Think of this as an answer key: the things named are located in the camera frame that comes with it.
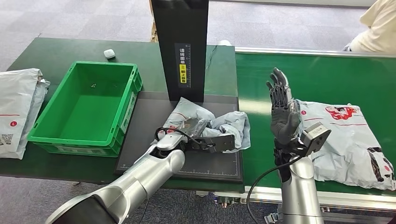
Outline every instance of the black cable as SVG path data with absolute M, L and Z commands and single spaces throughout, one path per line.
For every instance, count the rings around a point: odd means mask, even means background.
M 150 200 L 150 198 L 147 199 L 146 206 L 144 207 L 143 214 L 141 215 L 141 218 L 140 218 L 140 221 L 138 222 L 138 224 L 140 224 L 141 221 L 143 220 L 144 214 L 146 213 L 146 210 L 147 210 L 147 205 L 149 204 L 149 200 Z
M 283 168 L 283 167 L 290 166 L 291 164 L 293 164 L 293 163 L 299 161 L 301 158 L 303 158 L 303 156 L 299 156 L 297 159 L 295 159 L 295 160 L 293 160 L 293 161 L 290 161 L 290 162 L 287 162 L 287 163 L 285 163 L 285 164 L 279 165 L 279 166 L 277 166 L 277 167 L 271 168 L 271 169 L 265 171 L 263 174 L 261 174 L 261 175 L 255 180 L 255 182 L 253 182 L 252 186 L 250 187 L 249 193 L 247 194 L 247 198 L 246 198 L 246 207 L 247 207 L 247 211 L 249 212 L 250 216 L 252 217 L 253 221 L 254 221 L 256 224 L 259 224 L 259 222 L 257 221 L 256 217 L 253 215 L 252 211 L 250 210 L 249 202 L 250 202 L 250 195 L 252 194 L 253 189 L 255 188 L 255 186 L 257 185 L 257 183 L 258 183 L 263 177 L 265 177 L 267 174 L 271 173 L 272 171 L 277 170 L 277 169 L 280 169 L 280 168 Z
M 165 131 L 165 134 L 166 134 L 166 131 L 168 131 L 168 130 L 172 130 L 174 132 L 177 132 L 177 133 L 180 133 L 180 134 L 186 136 L 189 140 L 193 141 L 194 143 L 198 144 L 199 146 L 214 147 L 216 145 L 214 143 L 202 143 L 202 142 L 199 142 L 199 141 L 193 139 L 192 137 L 190 137 L 189 135 L 187 135 L 186 133 L 180 131 L 179 129 L 169 128 L 169 127 L 159 127 L 159 128 L 157 128 L 156 133 L 154 134 L 154 138 L 157 141 L 159 141 L 160 138 L 158 137 L 158 132 Z
M 212 52 L 211 52 L 211 55 L 210 55 L 210 57 L 209 57 L 208 66 L 207 66 L 206 69 L 205 69 L 205 74 L 206 74 L 206 72 L 208 71 L 210 64 L 212 63 L 212 58 L 213 58 L 213 55 L 214 55 L 214 51 L 217 49 L 217 46 L 218 46 L 218 45 L 214 46 L 214 48 L 213 48 L 213 50 L 212 50 Z

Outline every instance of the plastic mailer bag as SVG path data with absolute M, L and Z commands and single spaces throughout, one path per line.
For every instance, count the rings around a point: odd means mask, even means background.
M 39 69 L 0 72 L 0 158 L 23 158 L 49 85 Z
M 300 131 L 318 121 L 332 131 L 323 147 L 311 155 L 315 180 L 337 181 L 364 188 L 396 189 L 393 165 L 385 158 L 360 107 L 297 102 Z
M 227 150 L 223 153 L 235 153 L 250 147 L 250 124 L 245 112 L 234 111 L 215 118 L 214 114 L 209 110 L 181 97 L 163 127 L 181 129 L 184 122 L 191 119 L 209 121 L 210 125 L 203 130 L 200 137 L 234 135 L 235 149 Z M 164 131 L 158 133 L 160 139 L 164 135 Z

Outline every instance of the robot finger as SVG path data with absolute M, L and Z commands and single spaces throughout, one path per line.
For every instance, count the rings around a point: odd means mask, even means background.
M 286 106 L 288 103 L 288 99 L 287 99 L 287 92 L 284 86 L 282 86 L 281 94 L 282 94 L 282 105 Z
M 272 81 L 274 82 L 274 84 L 275 84 L 275 83 L 278 83 L 278 79 L 276 78 L 276 76 L 275 76 L 273 73 L 271 73 L 271 75 L 269 75 L 269 77 L 272 79 Z
M 271 98 L 271 103 L 274 105 L 274 89 L 269 90 L 269 98 Z
M 275 107 L 281 106 L 281 90 L 279 84 L 274 85 L 274 105 Z
M 267 86 L 268 86 L 268 89 L 271 91 L 271 89 L 273 89 L 274 87 L 272 86 L 272 84 L 269 82 L 269 81 L 267 81 L 266 83 L 265 83 Z
M 287 80 L 286 75 L 279 70 L 278 68 L 274 68 L 274 73 L 273 73 L 278 80 L 278 82 L 282 83 L 284 86 L 289 86 L 289 81 Z

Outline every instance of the qr code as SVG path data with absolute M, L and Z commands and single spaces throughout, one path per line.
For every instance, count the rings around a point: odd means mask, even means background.
M 12 136 L 13 134 L 2 134 L 1 139 L 5 144 L 11 145 Z

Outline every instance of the black mat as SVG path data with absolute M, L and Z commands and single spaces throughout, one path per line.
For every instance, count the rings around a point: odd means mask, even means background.
M 168 100 L 167 93 L 139 92 L 115 173 L 122 174 L 147 151 L 154 139 L 155 130 L 164 124 L 176 105 L 176 101 Z M 204 103 L 200 106 L 219 117 L 238 110 L 238 98 L 205 95 Z M 232 154 L 186 152 L 185 165 L 174 177 L 242 182 L 241 158 L 241 152 Z

